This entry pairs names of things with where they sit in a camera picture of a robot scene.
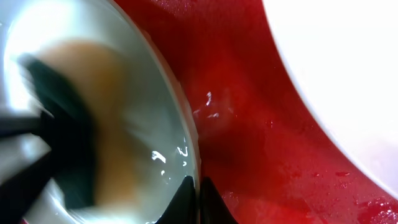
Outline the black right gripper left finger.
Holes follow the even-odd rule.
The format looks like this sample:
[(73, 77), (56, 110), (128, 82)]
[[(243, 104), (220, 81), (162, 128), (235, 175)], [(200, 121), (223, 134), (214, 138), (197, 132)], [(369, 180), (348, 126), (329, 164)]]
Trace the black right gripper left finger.
[(193, 177), (186, 176), (156, 224), (195, 224), (196, 192)]

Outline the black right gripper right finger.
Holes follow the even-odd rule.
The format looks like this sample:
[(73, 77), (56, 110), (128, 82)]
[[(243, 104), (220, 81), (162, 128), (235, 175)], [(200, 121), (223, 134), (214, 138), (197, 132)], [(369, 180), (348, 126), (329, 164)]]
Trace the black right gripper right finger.
[(201, 182), (199, 199), (201, 224), (238, 224), (209, 177)]

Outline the white round plate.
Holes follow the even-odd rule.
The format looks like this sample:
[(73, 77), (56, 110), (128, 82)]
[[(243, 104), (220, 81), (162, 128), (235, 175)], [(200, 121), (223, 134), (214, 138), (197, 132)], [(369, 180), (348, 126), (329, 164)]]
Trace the white round plate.
[(397, 196), (397, 2), (263, 2), (284, 67), (333, 144)]

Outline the green yellow sponge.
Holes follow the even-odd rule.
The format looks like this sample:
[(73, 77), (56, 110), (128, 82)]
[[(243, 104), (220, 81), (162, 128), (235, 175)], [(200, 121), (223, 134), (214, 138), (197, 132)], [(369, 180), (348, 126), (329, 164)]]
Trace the green yellow sponge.
[(25, 53), (18, 62), (44, 109), (39, 136), (51, 148), (65, 207), (133, 202), (132, 142), (123, 120), (129, 70), (122, 55), (74, 40)]

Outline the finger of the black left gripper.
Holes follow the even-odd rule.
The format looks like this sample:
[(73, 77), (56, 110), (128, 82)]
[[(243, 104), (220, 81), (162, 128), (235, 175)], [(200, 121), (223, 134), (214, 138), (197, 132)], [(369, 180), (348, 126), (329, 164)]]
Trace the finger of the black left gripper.
[[(26, 134), (41, 137), (53, 118), (41, 111), (30, 114), (1, 115), (1, 152), (16, 152), (11, 141)], [(1, 223), (19, 223), (53, 176), (53, 152), (48, 150), (32, 162), (5, 165), (10, 159), (1, 156), (1, 173), (11, 172), (1, 180)]]

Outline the red plastic tray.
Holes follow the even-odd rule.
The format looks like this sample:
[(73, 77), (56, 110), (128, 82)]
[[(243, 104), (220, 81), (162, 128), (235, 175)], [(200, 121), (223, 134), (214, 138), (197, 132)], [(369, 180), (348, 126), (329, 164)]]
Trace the red plastic tray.
[(397, 201), (331, 143), (277, 53), (260, 1), (119, 1), (189, 100), (201, 173), (239, 223), (396, 223)]

